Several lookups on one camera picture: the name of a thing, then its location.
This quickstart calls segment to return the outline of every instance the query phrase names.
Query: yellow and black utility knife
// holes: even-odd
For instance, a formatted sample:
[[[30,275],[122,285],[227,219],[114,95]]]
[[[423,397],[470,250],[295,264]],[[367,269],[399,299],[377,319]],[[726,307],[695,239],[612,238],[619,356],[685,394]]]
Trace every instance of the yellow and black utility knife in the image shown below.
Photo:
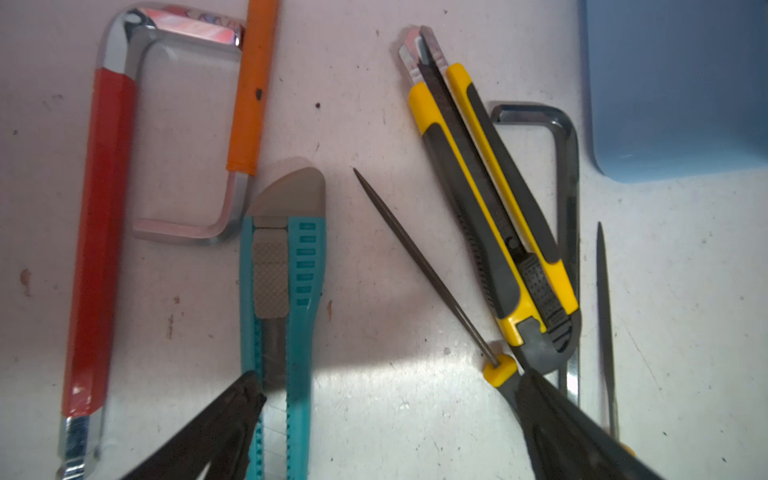
[[[432,29],[409,30],[399,56],[413,82],[413,116],[504,337],[526,369],[563,366],[581,314],[541,209],[467,71],[448,66]]]

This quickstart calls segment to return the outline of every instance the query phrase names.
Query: black rubber grip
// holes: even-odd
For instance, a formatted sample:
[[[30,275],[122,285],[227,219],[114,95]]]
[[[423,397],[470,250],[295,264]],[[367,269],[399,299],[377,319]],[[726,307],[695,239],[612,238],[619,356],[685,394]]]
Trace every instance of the black rubber grip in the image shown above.
[[[496,318],[505,318],[520,303],[520,287],[493,230],[469,186],[451,144],[439,124],[430,125],[422,136],[435,172],[462,225],[478,268],[485,298]]]
[[[547,220],[544,218],[544,214],[541,212],[538,203],[536,203],[533,194],[528,189],[528,185],[523,180],[522,175],[520,175],[520,171],[507,151],[507,147],[504,146],[504,142],[498,136],[498,132],[485,111],[474,84],[469,84],[467,87],[467,98],[472,106],[472,110],[477,115],[480,128],[482,128],[488,143],[491,145],[498,166],[502,169],[509,188],[518,202],[528,228],[531,229],[536,244],[539,250],[541,250],[541,255],[548,263],[557,263],[560,260],[560,251],[558,250],[558,245],[554,242],[554,237],[552,236],[552,231],[549,230]]]

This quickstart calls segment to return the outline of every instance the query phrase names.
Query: hand tool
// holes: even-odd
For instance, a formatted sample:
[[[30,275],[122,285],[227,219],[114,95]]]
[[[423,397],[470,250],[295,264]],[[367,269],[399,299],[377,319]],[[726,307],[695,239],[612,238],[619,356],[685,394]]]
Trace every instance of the hand tool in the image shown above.
[[[240,236],[240,355],[267,404],[247,478],[304,480],[310,453],[312,334],[326,262],[325,179],[280,178],[248,208]]]
[[[419,265],[440,297],[456,315],[480,350],[488,357],[485,380],[502,394],[520,422],[531,466],[538,480],[617,479],[660,480],[648,467],[611,439],[577,406],[535,369],[521,375],[508,355],[487,354],[491,349],[411,240],[384,201],[355,170],[376,209]]]
[[[466,70],[448,66],[432,29],[411,28],[399,56],[414,84],[416,124],[504,337],[526,369],[560,368],[578,345],[581,314],[541,209]]]
[[[619,411],[616,402],[616,374],[614,371],[614,334],[611,327],[611,296],[608,290],[608,265],[605,258],[603,224],[598,223],[598,331],[603,377],[608,393],[608,421],[611,437],[619,441]]]
[[[266,397],[255,372],[245,372],[150,458],[122,480],[241,480],[253,430]]]
[[[273,2],[251,2],[249,18],[253,19],[253,23],[249,25],[256,33],[245,42],[243,26],[239,21],[174,5],[131,7],[120,13],[106,31],[101,43],[101,60],[95,72],[74,268],[59,439],[59,455],[62,457],[59,475],[63,478],[83,478],[92,471],[101,437],[136,97],[135,81],[141,56],[153,42],[169,37],[195,41],[224,51],[244,48],[240,72],[241,84],[247,85],[248,82],[242,81],[244,72],[258,71],[259,63],[265,69],[269,66],[268,52],[265,53],[264,48],[271,45],[270,32],[274,30],[274,8],[270,7]],[[260,114],[243,113],[242,110],[248,110],[250,106],[237,103],[233,136],[240,131],[240,137],[246,137],[245,134],[250,132],[258,138],[260,132],[254,124],[258,122],[251,122],[253,119],[250,117],[258,119]],[[250,177],[249,172],[253,173],[255,161],[254,152],[245,151],[246,143],[239,144],[243,149],[241,161],[230,156],[229,200],[225,202],[227,212],[223,217],[231,217],[228,209],[237,210],[238,217],[242,210],[243,179]],[[231,148],[230,155],[234,151],[236,149]],[[189,240],[189,243],[206,244],[215,239],[221,240],[223,234],[232,233],[231,229],[222,228],[218,233],[212,230],[198,232],[196,240],[187,238],[184,242]]]
[[[571,119],[559,108],[532,103],[503,103],[491,112],[497,125],[546,127],[554,138],[557,168],[558,245],[576,300],[579,300],[578,137]],[[558,372],[558,388],[579,405],[579,349]]]

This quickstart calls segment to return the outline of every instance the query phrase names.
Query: rust spot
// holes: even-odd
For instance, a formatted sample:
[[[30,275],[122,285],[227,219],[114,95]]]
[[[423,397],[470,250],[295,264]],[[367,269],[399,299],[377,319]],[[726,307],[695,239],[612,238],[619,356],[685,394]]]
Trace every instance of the rust spot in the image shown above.
[[[32,278],[32,272],[29,271],[29,269],[23,269],[21,274],[18,276],[18,280],[22,283],[22,286],[24,287],[24,295],[25,296],[32,296],[32,292],[29,289],[29,280]]]

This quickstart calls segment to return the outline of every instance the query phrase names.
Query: yellow and black handle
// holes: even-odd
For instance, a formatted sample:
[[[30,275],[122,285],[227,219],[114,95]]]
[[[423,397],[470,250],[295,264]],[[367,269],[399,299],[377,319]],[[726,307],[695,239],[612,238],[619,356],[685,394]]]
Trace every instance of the yellow and black handle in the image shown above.
[[[462,128],[449,128],[426,83],[411,89],[411,110],[475,255],[499,327],[526,369],[550,372],[568,360],[578,343],[578,337],[572,336],[578,302],[546,220],[482,109],[469,76],[458,64],[449,67],[446,76],[464,117]],[[443,111],[451,115],[445,104],[452,100],[443,98],[445,93],[437,95]],[[487,170],[472,139],[463,137],[468,137],[465,125],[472,131]],[[504,208],[493,207],[502,204],[499,193]],[[517,234],[509,237],[500,231],[509,224],[507,212],[531,253],[509,244]]]

